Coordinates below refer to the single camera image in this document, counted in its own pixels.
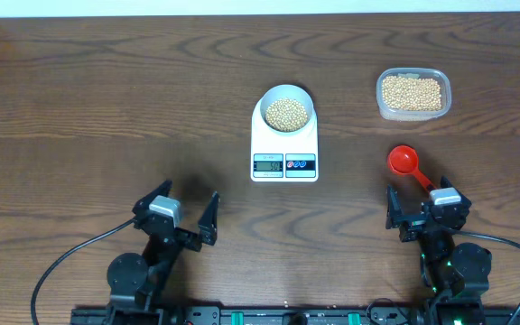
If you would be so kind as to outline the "red plastic scoop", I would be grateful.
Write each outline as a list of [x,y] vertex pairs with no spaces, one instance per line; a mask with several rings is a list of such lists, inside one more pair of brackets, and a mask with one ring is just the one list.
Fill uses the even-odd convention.
[[436,189],[432,181],[420,171],[418,154],[411,146],[403,144],[393,148],[387,155],[387,166],[394,174],[414,177],[427,192]]

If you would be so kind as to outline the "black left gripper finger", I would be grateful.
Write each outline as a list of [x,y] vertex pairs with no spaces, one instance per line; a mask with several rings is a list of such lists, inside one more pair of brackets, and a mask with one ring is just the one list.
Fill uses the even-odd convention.
[[215,191],[205,208],[199,222],[200,229],[198,240],[200,245],[214,246],[218,238],[218,205],[219,194]]
[[167,198],[169,196],[169,193],[172,189],[172,180],[165,180],[161,185],[159,185],[155,190],[152,190],[148,194],[146,194],[144,197],[139,199],[132,209],[132,212],[135,215],[139,215],[141,213],[145,213],[148,209],[150,204],[158,197],[162,196]]

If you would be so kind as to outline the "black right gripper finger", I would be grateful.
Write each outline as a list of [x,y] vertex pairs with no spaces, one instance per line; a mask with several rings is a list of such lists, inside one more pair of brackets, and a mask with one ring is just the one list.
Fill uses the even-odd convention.
[[460,196],[460,202],[468,209],[471,207],[471,200],[469,200],[460,190],[458,190],[446,176],[441,177],[440,185],[442,189],[455,190]]
[[399,228],[401,224],[404,222],[404,213],[402,211],[400,201],[397,196],[397,191],[391,185],[387,186],[386,199],[387,212],[385,228]]

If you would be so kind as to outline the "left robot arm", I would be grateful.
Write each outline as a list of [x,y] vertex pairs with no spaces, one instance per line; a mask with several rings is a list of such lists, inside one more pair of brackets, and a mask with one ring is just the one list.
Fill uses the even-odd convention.
[[162,301],[163,289],[180,253],[199,252],[213,246],[218,238],[218,205],[214,192],[199,222],[198,232],[180,227],[181,203],[169,196],[172,181],[167,180],[139,199],[132,212],[134,228],[148,236],[141,254],[125,253],[107,269],[110,299],[107,325],[182,324],[185,312],[171,302]]

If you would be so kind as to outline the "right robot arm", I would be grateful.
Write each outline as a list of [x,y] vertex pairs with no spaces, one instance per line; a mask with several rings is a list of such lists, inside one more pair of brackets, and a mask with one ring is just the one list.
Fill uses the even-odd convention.
[[457,244],[453,240],[453,234],[465,225],[472,202],[446,177],[429,196],[418,213],[406,214],[397,191],[392,186],[386,189],[385,227],[397,228],[402,242],[419,244],[422,278],[434,291],[432,298],[411,311],[409,321],[484,325],[487,320],[481,295],[489,289],[492,255],[477,244]]

